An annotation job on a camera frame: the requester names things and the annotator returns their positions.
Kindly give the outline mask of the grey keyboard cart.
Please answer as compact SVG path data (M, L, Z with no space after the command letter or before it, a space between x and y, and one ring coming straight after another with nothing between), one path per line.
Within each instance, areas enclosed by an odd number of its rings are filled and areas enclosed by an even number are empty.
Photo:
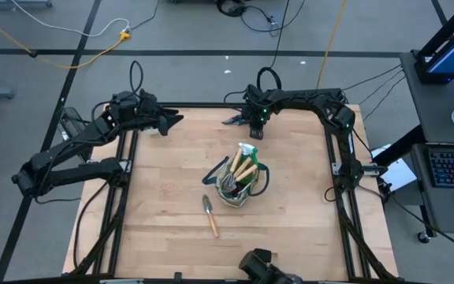
M454 234L454 188L433 184L427 160L430 148L454 148L454 145L416 144L410 150L429 224L443 233Z

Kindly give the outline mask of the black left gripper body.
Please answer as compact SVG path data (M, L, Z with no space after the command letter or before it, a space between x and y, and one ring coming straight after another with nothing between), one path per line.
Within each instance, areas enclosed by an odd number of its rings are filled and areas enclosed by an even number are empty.
M158 129L159 110L155 96L147 92L140 92L136 97L139 99L139 103L132 113L123 113L121 128L125 131L142 131L145 127Z

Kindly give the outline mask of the wooden handle garden trowel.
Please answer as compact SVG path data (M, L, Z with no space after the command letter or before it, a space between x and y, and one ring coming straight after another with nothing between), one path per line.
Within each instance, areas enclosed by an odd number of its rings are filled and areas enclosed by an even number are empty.
M202 197L202 203L203 203L203 209L207 213L207 217L210 223L210 228L212 229L213 235L215 238L219 238L219 232L218 232L218 227L216 225L216 222L214 220L214 215L212 212L212 204L210 202L210 199L208 195L204 194Z

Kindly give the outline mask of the silver aluminium bracket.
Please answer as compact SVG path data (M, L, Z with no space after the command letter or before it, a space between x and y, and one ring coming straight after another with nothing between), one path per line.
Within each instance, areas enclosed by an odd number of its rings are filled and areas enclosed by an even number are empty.
M102 281L99 281L99 284L144 284L144 279L142 278L103 279Z

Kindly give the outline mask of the cream green canvas gardening bag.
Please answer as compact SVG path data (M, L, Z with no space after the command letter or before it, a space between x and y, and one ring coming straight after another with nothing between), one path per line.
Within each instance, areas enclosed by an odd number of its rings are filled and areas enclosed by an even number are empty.
M223 193L221 191L221 183L230 170L235 154L224 157L223 160L207 173L202 179L202 183L204 185L213 185L224 204L231 207L243 207L247 199L260 196L267 190L270 184L270 168L258 160L258 169L240 182L236 182L236 187L238 185L247 186L245 194L238 198L233 198L230 193Z

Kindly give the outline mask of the grey desk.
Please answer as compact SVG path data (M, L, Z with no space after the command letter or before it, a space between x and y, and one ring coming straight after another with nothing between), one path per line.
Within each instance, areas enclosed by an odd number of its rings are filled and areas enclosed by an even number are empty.
M401 53L400 62L426 141L454 144L454 80L448 84L422 84L413 54Z

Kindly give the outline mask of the white paper sheet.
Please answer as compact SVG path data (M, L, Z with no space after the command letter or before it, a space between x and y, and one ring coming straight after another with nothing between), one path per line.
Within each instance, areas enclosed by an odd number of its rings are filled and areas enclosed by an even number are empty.
M388 192L395 192L416 180L416 175L402 158L387 166L387 171L377 177L378 188Z

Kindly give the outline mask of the black aluminium table frame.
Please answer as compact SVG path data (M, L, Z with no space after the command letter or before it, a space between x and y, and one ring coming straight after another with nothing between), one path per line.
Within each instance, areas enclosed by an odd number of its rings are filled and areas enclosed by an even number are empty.
M188 103L166 137L127 136L94 150L96 159L117 152L134 162L122 227L106 244L96 272L118 278L243 279L238 268L255 248L268 249L283 271L306 280L347 281L373 276L354 241L339 223L344 206L385 268L396 273L393 249L380 200L363 188L336 200L332 163L335 138L310 111L283 110L271 118L257 145L270 168L270 184L240 208L222 203L203 177L240 142L247 126L223 125L234 110L219 103ZM219 238L210 228L202 197L212 204Z

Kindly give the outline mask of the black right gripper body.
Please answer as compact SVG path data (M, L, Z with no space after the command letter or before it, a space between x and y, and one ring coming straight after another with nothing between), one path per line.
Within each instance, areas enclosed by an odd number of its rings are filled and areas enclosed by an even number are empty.
M270 119L271 109L265 106L257 106L253 103L246 103L242 108L242 118L251 125L263 127Z

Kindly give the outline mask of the wooden handle garden tool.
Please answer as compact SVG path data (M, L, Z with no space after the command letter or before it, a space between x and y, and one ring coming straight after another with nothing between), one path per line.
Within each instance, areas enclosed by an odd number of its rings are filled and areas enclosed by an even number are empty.
M236 182L240 182L241 180L245 179L247 176L249 176L250 174L255 172L257 169L258 169L258 165L257 164L252 165L251 167L249 167L247 170L245 170L243 173L241 173L236 178Z
M246 158L234 172L234 177L238 178L252 164L253 164L252 159L250 157Z

